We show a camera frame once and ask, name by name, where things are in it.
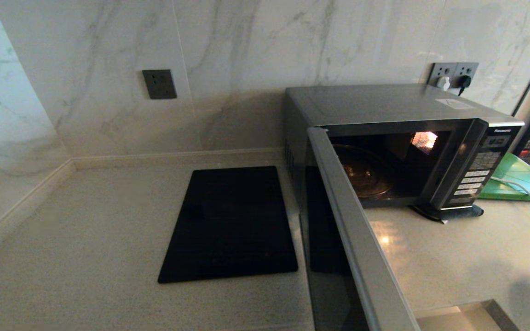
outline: black cutting board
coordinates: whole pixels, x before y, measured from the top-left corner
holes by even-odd
[[[275,167],[193,172],[159,283],[297,269]]]

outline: black plug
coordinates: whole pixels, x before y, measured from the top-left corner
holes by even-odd
[[[462,77],[459,77],[459,87],[461,88],[461,90],[459,90],[459,94],[458,96],[461,96],[461,94],[463,93],[463,90],[465,90],[466,87],[469,87],[469,84],[472,83],[472,78],[469,77],[468,75],[463,75]]]

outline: microwave control panel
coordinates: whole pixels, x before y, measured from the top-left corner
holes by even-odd
[[[491,127],[486,130],[471,162],[465,167],[461,178],[451,191],[444,208],[455,208],[472,205],[492,176],[492,173],[508,151],[520,126]]]

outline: microwave door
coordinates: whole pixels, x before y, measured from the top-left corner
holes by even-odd
[[[308,137],[369,329],[421,331],[326,131]]]

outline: wall outlet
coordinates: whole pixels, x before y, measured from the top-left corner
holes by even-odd
[[[449,83],[451,84],[449,88],[459,88],[459,78],[468,75],[473,80],[477,69],[478,63],[476,62],[435,63],[427,84],[437,86],[439,78],[446,76],[449,77]]]
[[[143,76],[151,99],[177,98],[171,70],[143,70]]]

